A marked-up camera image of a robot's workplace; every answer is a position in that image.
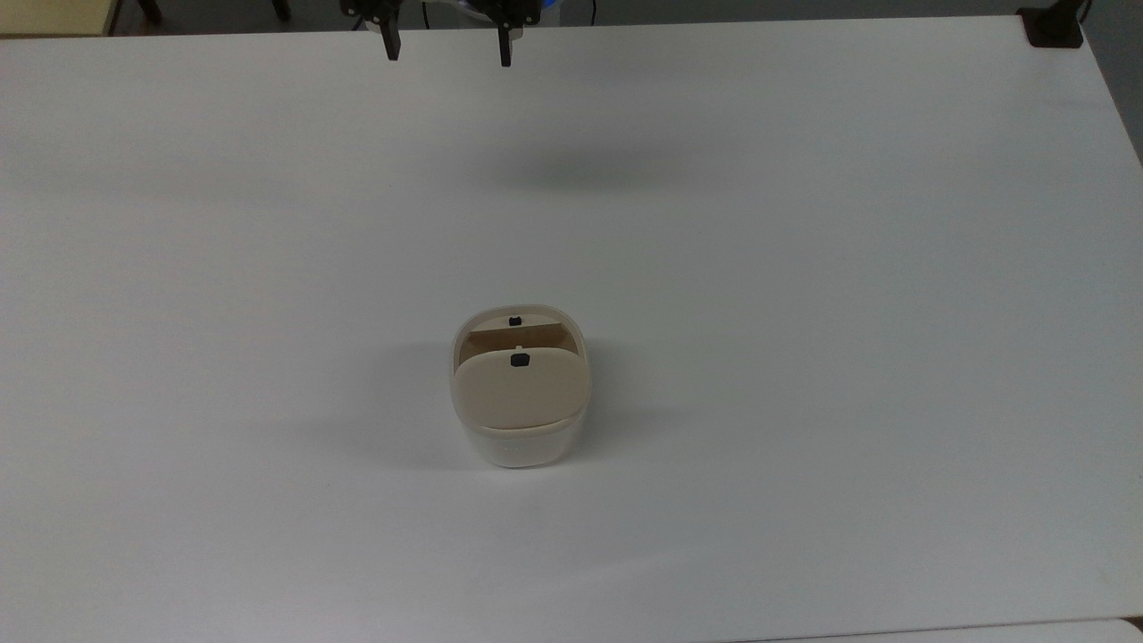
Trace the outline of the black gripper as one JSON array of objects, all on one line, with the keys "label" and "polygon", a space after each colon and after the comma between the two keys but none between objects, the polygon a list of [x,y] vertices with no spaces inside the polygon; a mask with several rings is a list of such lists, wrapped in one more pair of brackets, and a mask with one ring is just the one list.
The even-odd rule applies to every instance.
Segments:
[{"label": "black gripper", "polygon": [[513,29],[535,26],[542,18],[542,1],[339,1],[339,13],[363,23],[382,25],[382,41],[387,61],[399,61],[401,37],[397,29],[397,16],[403,5],[448,5],[473,21],[485,21],[497,26],[499,64],[502,69],[512,65]]}]

